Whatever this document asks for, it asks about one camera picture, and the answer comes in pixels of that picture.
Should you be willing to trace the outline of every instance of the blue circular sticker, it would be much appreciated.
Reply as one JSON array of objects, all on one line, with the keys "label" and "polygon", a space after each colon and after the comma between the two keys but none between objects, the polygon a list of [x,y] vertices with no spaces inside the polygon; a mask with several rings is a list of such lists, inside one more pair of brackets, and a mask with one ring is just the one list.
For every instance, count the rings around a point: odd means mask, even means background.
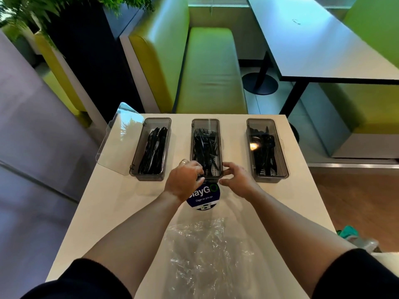
[{"label": "blue circular sticker", "polygon": [[213,208],[220,198],[220,189],[217,183],[203,183],[187,199],[187,203],[197,210],[209,210]]}]

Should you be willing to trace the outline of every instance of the white counter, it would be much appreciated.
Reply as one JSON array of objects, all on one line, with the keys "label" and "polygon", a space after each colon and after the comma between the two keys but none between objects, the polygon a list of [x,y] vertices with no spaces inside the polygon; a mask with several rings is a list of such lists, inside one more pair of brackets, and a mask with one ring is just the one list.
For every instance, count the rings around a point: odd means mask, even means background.
[{"label": "white counter", "polygon": [[[194,118],[220,120],[223,160],[234,161],[249,169],[246,140],[248,118],[272,118],[277,125],[290,176],[277,184],[260,186],[279,201],[303,216],[334,230],[330,217],[316,188],[307,164],[284,115],[201,115],[201,114],[145,114],[145,117],[172,118],[171,138],[162,182],[139,182],[135,177],[123,176],[99,164],[93,171],[68,232],[50,270],[47,280],[59,277],[71,262],[85,254],[100,238],[129,216],[154,200],[163,190],[172,168],[183,158],[189,158],[191,121]],[[244,245],[253,252],[253,259],[241,265],[245,285],[242,298],[307,298],[292,276],[255,210],[245,200],[221,186],[219,203],[207,211],[193,210],[182,204],[170,225],[191,223],[209,218],[225,219],[225,235],[230,243]],[[135,298],[164,298],[170,268],[170,251],[162,241],[147,275]]]}]

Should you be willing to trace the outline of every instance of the clear plastic lid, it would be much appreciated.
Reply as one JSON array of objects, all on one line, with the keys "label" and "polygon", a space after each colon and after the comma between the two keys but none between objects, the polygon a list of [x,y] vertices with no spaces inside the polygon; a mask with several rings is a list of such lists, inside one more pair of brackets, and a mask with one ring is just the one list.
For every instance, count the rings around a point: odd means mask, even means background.
[{"label": "clear plastic lid", "polygon": [[97,163],[122,175],[128,175],[143,128],[144,117],[121,103],[96,155]]}]

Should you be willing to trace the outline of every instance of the black planter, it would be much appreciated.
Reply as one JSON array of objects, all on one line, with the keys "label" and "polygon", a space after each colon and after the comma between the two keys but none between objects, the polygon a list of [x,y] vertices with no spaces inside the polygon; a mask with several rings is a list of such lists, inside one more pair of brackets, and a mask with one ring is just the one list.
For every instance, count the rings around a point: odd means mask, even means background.
[{"label": "black planter", "polygon": [[116,17],[97,1],[75,2],[50,15],[47,32],[104,119],[126,102],[144,113],[119,35],[138,9]]}]

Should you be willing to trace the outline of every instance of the hand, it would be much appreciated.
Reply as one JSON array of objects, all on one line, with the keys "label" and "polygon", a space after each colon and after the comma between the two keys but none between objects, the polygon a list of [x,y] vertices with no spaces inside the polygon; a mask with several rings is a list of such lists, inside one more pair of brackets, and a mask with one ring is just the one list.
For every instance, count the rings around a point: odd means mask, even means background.
[{"label": "hand", "polygon": [[204,174],[199,162],[188,161],[186,159],[182,160],[180,164],[170,172],[164,192],[169,192],[176,196],[179,201],[183,203],[205,181],[204,177],[201,177],[197,181],[198,174]]},{"label": "hand", "polygon": [[233,174],[234,177],[231,179],[220,179],[219,184],[222,186],[228,186],[235,194],[248,201],[250,201],[257,192],[262,191],[251,174],[243,167],[226,161],[223,162],[223,166],[228,167],[228,169],[223,171],[223,176]]}]

